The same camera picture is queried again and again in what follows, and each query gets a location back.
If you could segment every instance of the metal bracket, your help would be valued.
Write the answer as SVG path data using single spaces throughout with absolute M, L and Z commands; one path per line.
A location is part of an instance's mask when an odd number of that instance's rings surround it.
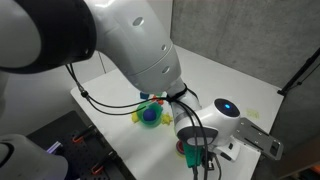
M 256 148 L 272 160 L 280 160 L 283 153 L 283 144 L 256 126 L 247 118 L 241 118 L 233 136 L 238 140 Z

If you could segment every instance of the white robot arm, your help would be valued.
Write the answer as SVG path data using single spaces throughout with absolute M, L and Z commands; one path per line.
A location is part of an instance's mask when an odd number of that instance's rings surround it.
M 6 25 L 0 28 L 0 70 L 40 72 L 88 59 L 98 50 L 140 91 L 178 96 L 199 116 L 209 150 L 228 160 L 236 159 L 240 146 L 230 136 L 239 123 L 239 110 L 224 99 L 201 108 L 196 95 L 187 90 L 180 77 L 172 41 L 145 0 L 26 2 L 0 2 L 0 22 Z M 175 102 L 171 106 L 177 137 L 195 145 L 192 123 L 185 110 Z M 203 134 L 195 118 L 194 124 L 197 144 L 203 146 Z

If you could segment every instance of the table surface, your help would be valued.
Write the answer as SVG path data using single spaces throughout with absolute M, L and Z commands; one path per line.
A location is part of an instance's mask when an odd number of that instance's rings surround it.
M 266 132 L 270 132 L 283 96 L 277 94 L 279 88 L 261 80 L 238 72 L 212 60 L 176 46 L 182 68 L 182 79 L 195 91 L 203 107 L 216 98 L 234 102 L 246 117 Z M 135 89 L 121 72 L 116 69 L 83 84 L 92 97 L 109 105 L 125 105 L 139 102 L 139 91 Z M 132 174 L 139 180 L 191 179 L 192 170 L 186 167 L 184 158 L 176 154 L 178 141 L 171 125 L 160 124 L 147 128 L 134 124 L 131 116 L 109 116 L 94 110 L 81 97 L 77 88 L 72 96 L 98 127 L 111 146 L 118 152 Z M 108 109 L 108 112 L 124 112 L 128 109 Z M 167 103 L 164 112 L 171 114 Z M 218 157 L 222 167 L 222 179 L 251 179 L 260 153 L 254 148 L 241 145 L 239 157 L 232 163 Z M 202 179 L 203 168 L 198 168 Z M 218 179 L 217 170 L 209 172 L 209 179 Z

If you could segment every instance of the blue toy ball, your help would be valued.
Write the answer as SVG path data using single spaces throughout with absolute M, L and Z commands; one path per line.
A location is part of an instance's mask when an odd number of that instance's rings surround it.
M 145 121 L 154 121 L 156 120 L 156 118 L 157 118 L 157 114 L 156 114 L 156 111 L 153 109 L 146 109 L 143 112 L 143 119 Z

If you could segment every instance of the black stand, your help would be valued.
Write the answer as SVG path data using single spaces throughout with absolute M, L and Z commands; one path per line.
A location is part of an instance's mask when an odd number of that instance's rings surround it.
M 299 79 L 300 76 L 303 75 L 304 72 L 316 61 L 316 59 L 320 55 L 320 48 L 309 58 L 306 63 L 299 69 L 299 71 L 290 79 L 290 81 L 282 88 L 282 90 L 278 91 L 278 94 L 285 96 L 291 86 Z

